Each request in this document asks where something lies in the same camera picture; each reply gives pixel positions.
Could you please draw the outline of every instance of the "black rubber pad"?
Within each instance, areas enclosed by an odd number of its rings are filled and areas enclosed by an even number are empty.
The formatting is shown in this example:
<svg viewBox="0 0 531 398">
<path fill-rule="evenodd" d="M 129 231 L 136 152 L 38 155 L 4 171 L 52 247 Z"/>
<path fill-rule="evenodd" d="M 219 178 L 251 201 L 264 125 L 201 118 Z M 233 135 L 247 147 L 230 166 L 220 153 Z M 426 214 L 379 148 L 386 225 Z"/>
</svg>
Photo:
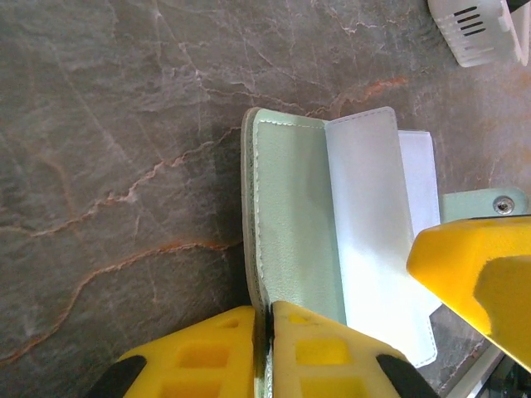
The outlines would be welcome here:
<svg viewBox="0 0 531 398">
<path fill-rule="evenodd" d="M 401 398 L 439 398 L 411 363 L 391 355 L 376 359 Z"/>
<path fill-rule="evenodd" d="M 146 358 L 140 355 L 116 362 L 92 386 L 85 398 L 122 398 L 146 363 Z"/>
</svg>

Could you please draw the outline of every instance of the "gray marble surface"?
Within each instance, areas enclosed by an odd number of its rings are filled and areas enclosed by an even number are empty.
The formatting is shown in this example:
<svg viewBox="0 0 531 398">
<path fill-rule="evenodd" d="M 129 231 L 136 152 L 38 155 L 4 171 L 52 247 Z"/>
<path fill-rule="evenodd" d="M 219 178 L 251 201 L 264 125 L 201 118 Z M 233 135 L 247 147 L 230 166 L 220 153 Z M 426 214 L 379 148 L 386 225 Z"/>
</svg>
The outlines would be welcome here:
<svg viewBox="0 0 531 398">
<path fill-rule="evenodd" d="M 0 1 L 0 396 L 79 396 L 248 303 L 241 118 L 382 105 L 441 192 L 531 194 L 531 67 L 460 68 L 424 0 Z M 439 391 L 480 336 L 432 316 Z"/>
</svg>

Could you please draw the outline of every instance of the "vent slot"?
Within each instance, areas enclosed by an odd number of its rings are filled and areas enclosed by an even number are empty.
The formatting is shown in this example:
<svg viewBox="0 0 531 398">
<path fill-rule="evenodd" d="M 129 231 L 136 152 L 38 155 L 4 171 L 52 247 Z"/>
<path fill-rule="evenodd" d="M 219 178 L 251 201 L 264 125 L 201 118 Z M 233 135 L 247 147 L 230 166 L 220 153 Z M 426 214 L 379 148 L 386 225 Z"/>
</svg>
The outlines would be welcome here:
<svg viewBox="0 0 531 398">
<path fill-rule="evenodd" d="M 479 21 L 479 22 L 476 22 L 476 23 L 471 23 L 470 25 L 462 27 L 461 30 L 464 31 L 465 29 L 470 29 L 471 27 L 478 27 L 479 25 L 483 25 L 483 21 Z"/>
<path fill-rule="evenodd" d="M 481 32 L 484 32 L 484 31 L 485 31 L 485 28 L 478 29 L 477 31 L 465 33 L 464 36 L 467 37 L 467 36 L 477 35 L 478 33 L 481 33 Z"/>
<path fill-rule="evenodd" d="M 473 19 L 476 19 L 476 18 L 479 18 L 479 17 L 480 17 L 480 14 L 475 14 L 475 15 L 472 15 L 470 17 L 466 17 L 466 18 L 460 19 L 459 21 L 457 21 L 457 23 L 463 23 L 463 22 L 472 21 Z"/>
<path fill-rule="evenodd" d="M 455 17 L 458 17 L 459 15 L 463 15 L 463 14 L 466 14 L 470 11 L 474 11 L 474 10 L 477 10 L 478 7 L 469 7 L 469 8 L 465 8 L 464 10 L 461 10 L 461 11 L 458 11 L 458 12 L 455 12 L 454 13 L 454 16 Z"/>
</svg>

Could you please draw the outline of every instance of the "wallet flap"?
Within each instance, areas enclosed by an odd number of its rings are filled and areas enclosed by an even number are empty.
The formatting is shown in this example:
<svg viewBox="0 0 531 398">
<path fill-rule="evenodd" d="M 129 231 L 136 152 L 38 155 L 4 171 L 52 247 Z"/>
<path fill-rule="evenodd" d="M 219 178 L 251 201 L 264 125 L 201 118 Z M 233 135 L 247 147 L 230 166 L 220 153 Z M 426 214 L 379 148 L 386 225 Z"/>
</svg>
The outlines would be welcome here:
<svg viewBox="0 0 531 398">
<path fill-rule="evenodd" d="M 406 270 L 413 230 L 395 113 L 329 122 L 326 142 L 347 325 L 426 365 L 436 357 L 432 294 Z"/>
<path fill-rule="evenodd" d="M 262 278 L 271 302 L 345 323 L 325 122 L 267 109 L 251 114 L 242 130 L 248 282 Z M 253 304 L 264 305 L 257 290 L 250 289 Z"/>
</svg>

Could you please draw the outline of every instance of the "white plastic container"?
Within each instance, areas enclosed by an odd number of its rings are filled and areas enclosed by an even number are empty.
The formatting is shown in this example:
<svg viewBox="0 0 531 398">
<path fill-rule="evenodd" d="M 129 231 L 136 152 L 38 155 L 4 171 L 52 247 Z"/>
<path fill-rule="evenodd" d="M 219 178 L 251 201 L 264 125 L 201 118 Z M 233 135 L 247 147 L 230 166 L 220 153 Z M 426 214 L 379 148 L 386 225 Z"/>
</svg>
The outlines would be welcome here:
<svg viewBox="0 0 531 398">
<path fill-rule="evenodd" d="M 527 65 L 531 3 L 512 14 L 505 0 L 428 0 L 428 4 L 461 66 L 492 61 Z"/>
</svg>

